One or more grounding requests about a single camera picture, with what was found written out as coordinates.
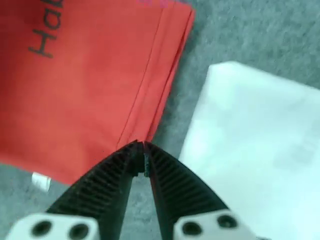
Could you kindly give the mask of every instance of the seam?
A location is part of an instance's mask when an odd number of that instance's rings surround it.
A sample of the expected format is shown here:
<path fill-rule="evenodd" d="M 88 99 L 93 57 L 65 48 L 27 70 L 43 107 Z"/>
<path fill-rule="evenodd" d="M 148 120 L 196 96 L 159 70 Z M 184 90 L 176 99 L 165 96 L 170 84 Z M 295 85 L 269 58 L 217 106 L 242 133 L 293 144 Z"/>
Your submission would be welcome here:
<path fill-rule="evenodd" d="M 136 93 L 136 95 L 135 95 L 133 104 L 132 104 L 132 106 L 131 106 L 129 115 L 128 115 L 127 119 L 126 119 L 126 122 L 125 122 L 125 124 L 124 124 L 123 130 L 122 130 L 122 132 L 121 132 L 121 134 L 120 134 L 120 137 L 119 137 L 119 139 L 118 139 L 118 141 L 117 141 L 117 143 L 116 143 L 116 148 L 117 148 L 117 149 L 119 148 L 119 143 L 120 143 L 120 141 L 121 141 L 121 139 L 122 139 L 122 137 L 123 137 L 123 134 L 124 134 L 124 132 L 125 132 L 125 129 L 126 129 L 127 125 L 128 125 L 130 116 L 131 116 L 131 114 L 132 114 L 132 110 L 133 110 L 134 106 L 136 105 L 137 97 L 138 97 L 138 95 L 139 95 L 139 91 L 141 90 L 141 85 L 142 85 L 142 83 L 143 83 L 144 80 L 145 80 L 146 72 L 147 72 L 147 69 L 148 69 L 148 66 L 149 66 L 149 62 L 150 62 L 150 58 L 151 58 L 152 52 L 153 52 L 153 50 L 154 50 L 155 41 L 156 41 L 156 36 L 157 36 L 158 30 L 159 30 L 159 26 L 160 26 L 161 18 L 162 18 L 162 15 L 163 15 L 163 11 L 164 11 L 164 10 L 161 9 L 161 15 L 160 15 L 160 18 L 159 18 L 159 21 L 158 21 L 158 25 L 157 25 L 157 27 L 156 27 L 156 31 L 155 31 L 155 34 L 154 34 L 154 37 L 153 37 L 152 48 L 151 48 L 151 51 L 150 51 L 150 53 L 149 53 L 149 59 L 148 59 L 147 64 L 146 64 L 146 66 L 145 66 L 144 74 L 143 74 L 142 80 L 141 80 L 141 82 L 140 82 L 139 89 L 138 89 L 138 91 L 137 91 L 137 93 Z"/>
<path fill-rule="evenodd" d="M 175 5 L 176 5 L 176 2 L 173 3 L 173 6 L 172 6 L 172 8 L 171 8 L 170 18 L 169 18 L 169 20 L 167 21 L 167 24 L 166 24 L 167 26 L 172 22 L 172 19 L 173 19 L 172 11 L 174 10 Z M 166 38 L 166 36 L 167 36 L 167 34 L 168 34 L 168 31 L 169 31 L 169 27 L 166 27 L 165 32 L 164 32 L 164 36 L 163 36 L 163 39 L 162 39 L 162 42 L 161 42 L 161 48 L 162 48 L 162 46 L 164 45 L 165 38 Z M 177 57 L 177 53 L 175 54 L 172 63 L 175 62 L 176 57 Z M 159 64 L 159 60 L 160 60 L 160 57 L 157 59 L 156 66 Z M 172 68 L 173 68 L 173 65 L 170 67 L 170 70 L 169 70 L 169 72 L 168 72 L 168 77 L 169 77 L 169 75 L 170 75 L 170 73 L 171 73 L 171 71 L 172 71 Z M 151 76 L 150 76 L 151 79 L 153 78 L 154 74 L 155 74 L 155 73 L 154 73 L 154 71 L 153 71 L 153 73 L 152 73 Z M 139 110 L 138 110 L 139 113 L 141 113 L 141 111 L 142 111 L 142 109 L 143 109 L 143 105 L 144 105 L 144 103 L 146 102 L 146 96 L 148 95 L 148 89 L 150 88 L 150 85 L 151 85 L 151 84 L 152 84 L 151 82 L 148 83 L 148 86 L 147 86 L 147 89 L 146 89 L 146 93 L 144 94 L 144 98 L 143 98 L 142 105 L 140 106 L 140 108 L 139 108 Z M 152 125 L 152 122 L 154 121 L 154 118 L 155 118 L 155 115 L 152 117 L 151 125 Z M 129 137 L 128 137 L 128 140 L 132 137 L 132 135 L 134 134 L 135 130 L 136 130 L 136 128 L 134 127 L 134 128 L 132 129 Z"/>
<path fill-rule="evenodd" d="M 180 41 L 179 47 L 178 47 L 178 49 L 177 49 L 177 51 L 176 51 L 176 54 L 175 54 L 175 56 L 174 56 L 174 58 L 173 58 L 173 63 L 172 63 L 172 66 L 171 66 L 171 68 L 170 68 L 170 72 L 168 73 L 167 81 L 166 81 L 166 83 L 165 83 L 165 85 L 164 85 L 164 88 L 163 88 L 163 91 L 162 91 L 162 93 L 161 93 L 160 101 L 159 101 L 158 105 L 156 106 L 156 111 L 155 111 L 155 113 L 154 113 L 153 119 L 152 119 L 152 121 L 151 121 L 150 127 L 149 127 L 148 132 L 147 132 L 147 135 L 146 135 L 147 138 L 148 138 L 148 137 L 152 137 L 152 138 L 153 138 L 153 136 L 151 136 L 151 134 L 150 134 L 150 131 L 151 131 L 152 127 L 153 127 L 153 123 L 154 123 L 155 118 L 156 118 L 156 116 L 157 116 L 157 112 L 158 112 L 158 110 L 159 110 L 159 106 L 160 106 L 160 104 L 161 104 L 161 102 L 162 102 L 162 99 L 163 99 L 163 97 L 164 97 L 164 93 L 165 93 L 165 91 L 166 91 L 166 87 L 167 87 L 167 85 L 169 84 L 169 81 L 168 81 L 168 80 L 169 80 L 170 76 L 173 74 L 173 70 L 174 70 L 174 69 L 176 69 L 176 70 L 178 69 L 179 61 L 180 61 L 180 56 L 182 56 L 182 54 L 183 54 L 183 49 L 185 48 L 184 42 L 187 42 L 187 40 L 185 40 L 185 36 L 188 34 L 186 31 L 187 31 L 187 28 L 188 28 L 188 22 L 190 21 L 191 15 L 192 15 L 192 11 L 190 12 L 190 14 L 189 14 L 189 16 L 188 16 L 188 21 L 187 21 L 186 27 L 185 27 L 185 29 L 184 29 L 184 33 L 183 33 L 183 35 L 182 35 L 182 37 L 181 37 L 181 41 Z"/>

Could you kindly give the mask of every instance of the white fabric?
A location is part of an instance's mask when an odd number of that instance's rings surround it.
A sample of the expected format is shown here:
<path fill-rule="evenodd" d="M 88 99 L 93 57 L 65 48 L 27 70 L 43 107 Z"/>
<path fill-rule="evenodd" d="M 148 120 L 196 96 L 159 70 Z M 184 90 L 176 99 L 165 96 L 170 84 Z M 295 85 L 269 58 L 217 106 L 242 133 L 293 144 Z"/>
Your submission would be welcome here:
<path fill-rule="evenodd" d="M 31 182 L 37 188 L 47 193 L 50 188 L 51 178 L 40 173 L 33 172 Z"/>
<path fill-rule="evenodd" d="M 258 235 L 320 240 L 320 91 L 212 65 L 179 157 Z"/>

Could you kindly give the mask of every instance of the floor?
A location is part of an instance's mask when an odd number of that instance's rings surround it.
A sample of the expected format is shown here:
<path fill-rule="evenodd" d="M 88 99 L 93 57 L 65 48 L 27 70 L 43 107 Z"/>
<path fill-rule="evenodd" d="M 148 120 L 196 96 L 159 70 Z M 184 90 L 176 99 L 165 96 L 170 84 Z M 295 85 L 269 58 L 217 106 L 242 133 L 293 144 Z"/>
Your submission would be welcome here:
<path fill-rule="evenodd" d="M 153 140 L 179 156 L 210 64 L 238 61 L 320 89 L 320 1 L 183 0 L 196 21 Z M 44 211 L 67 186 L 49 193 L 31 185 L 31 174 L 0 165 L 0 239 L 17 219 Z M 122 240 L 161 239 L 148 179 L 135 178 Z"/>

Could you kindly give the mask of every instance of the red drawstring bag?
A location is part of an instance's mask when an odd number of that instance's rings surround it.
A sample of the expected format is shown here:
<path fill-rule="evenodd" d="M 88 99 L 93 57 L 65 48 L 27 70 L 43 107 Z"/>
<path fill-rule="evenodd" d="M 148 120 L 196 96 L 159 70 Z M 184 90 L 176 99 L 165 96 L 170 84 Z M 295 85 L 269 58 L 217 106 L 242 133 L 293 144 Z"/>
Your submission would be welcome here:
<path fill-rule="evenodd" d="M 0 159 L 72 184 L 151 140 L 194 15 L 163 0 L 2 0 Z"/>

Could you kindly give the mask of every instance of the red fabric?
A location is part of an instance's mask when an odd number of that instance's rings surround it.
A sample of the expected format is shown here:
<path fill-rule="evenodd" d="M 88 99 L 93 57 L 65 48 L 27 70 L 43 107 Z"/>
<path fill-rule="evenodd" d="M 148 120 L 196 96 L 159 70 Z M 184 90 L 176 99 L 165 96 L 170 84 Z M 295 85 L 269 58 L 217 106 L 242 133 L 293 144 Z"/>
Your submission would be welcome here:
<path fill-rule="evenodd" d="M 0 159 L 72 184 L 151 140 L 193 20 L 178 2 L 1 0 Z"/>

